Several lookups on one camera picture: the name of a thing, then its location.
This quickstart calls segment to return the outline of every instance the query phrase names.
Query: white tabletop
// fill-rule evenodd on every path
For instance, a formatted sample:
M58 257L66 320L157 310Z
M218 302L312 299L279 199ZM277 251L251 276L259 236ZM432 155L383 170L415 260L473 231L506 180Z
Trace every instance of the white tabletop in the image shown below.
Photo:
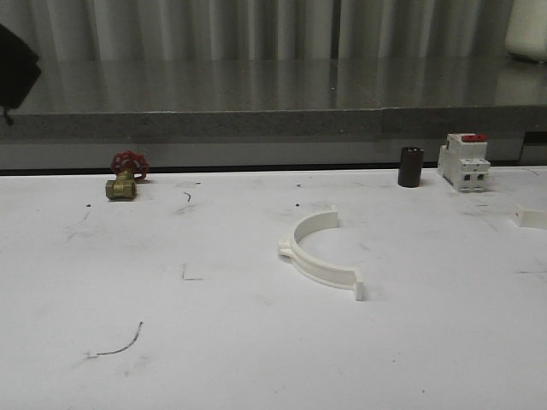
M480 194L435 170L151 174L133 202L109 178L0 178L0 408L547 407L547 231L512 220L547 208L547 168ZM330 205L301 245L359 267L364 302L277 255Z

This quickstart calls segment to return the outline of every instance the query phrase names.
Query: brass valve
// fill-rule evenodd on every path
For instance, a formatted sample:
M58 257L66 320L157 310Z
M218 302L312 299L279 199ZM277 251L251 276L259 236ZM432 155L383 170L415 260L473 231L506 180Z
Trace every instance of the brass valve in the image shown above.
M104 187L108 199L134 199L137 195L135 181L146 178L150 165L143 155L132 151L116 154L110 165L116 174L116 180L107 181Z

